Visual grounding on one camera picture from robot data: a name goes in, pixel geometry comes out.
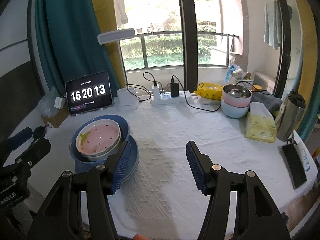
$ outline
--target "gray cloth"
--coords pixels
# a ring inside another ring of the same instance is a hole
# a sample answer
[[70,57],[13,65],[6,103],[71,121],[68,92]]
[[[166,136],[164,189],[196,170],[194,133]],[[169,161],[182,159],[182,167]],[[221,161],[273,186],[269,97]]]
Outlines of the gray cloth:
[[275,98],[267,91],[263,91],[261,93],[253,92],[251,102],[263,103],[270,113],[278,111],[282,104],[282,100],[280,98]]

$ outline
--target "yellow fish decoration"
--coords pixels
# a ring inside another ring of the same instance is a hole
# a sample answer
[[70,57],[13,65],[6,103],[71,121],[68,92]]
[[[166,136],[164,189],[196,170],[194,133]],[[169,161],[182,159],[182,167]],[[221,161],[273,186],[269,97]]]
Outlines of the yellow fish decoration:
[[83,142],[87,140],[88,135],[91,133],[91,131],[86,132],[85,134],[80,133],[81,137],[81,146],[83,146]]

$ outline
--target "stainless steel bottle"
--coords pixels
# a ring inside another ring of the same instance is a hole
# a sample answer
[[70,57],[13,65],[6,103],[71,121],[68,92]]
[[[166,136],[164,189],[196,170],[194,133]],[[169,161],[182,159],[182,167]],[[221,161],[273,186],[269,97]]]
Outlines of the stainless steel bottle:
[[297,91],[293,90],[287,95],[275,120],[279,140],[288,140],[305,107],[305,100]]

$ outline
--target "basket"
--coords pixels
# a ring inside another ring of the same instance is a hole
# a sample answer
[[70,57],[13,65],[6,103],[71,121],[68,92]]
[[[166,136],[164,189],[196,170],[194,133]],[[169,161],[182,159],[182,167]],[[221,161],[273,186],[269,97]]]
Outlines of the basket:
[[248,90],[252,90],[253,80],[251,80],[251,79],[237,80],[233,76],[229,75],[229,82],[231,82],[232,84],[237,84],[238,82],[240,82],[238,85],[243,86]]

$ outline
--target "metal bowl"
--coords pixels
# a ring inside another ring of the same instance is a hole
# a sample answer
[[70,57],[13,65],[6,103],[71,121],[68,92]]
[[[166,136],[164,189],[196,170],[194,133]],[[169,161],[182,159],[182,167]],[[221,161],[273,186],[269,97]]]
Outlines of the metal bowl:
[[225,85],[222,88],[222,99],[231,106],[247,107],[251,101],[252,92],[239,85]]
[[251,97],[251,91],[247,88],[239,85],[225,85],[223,91],[234,98],[249,98]]

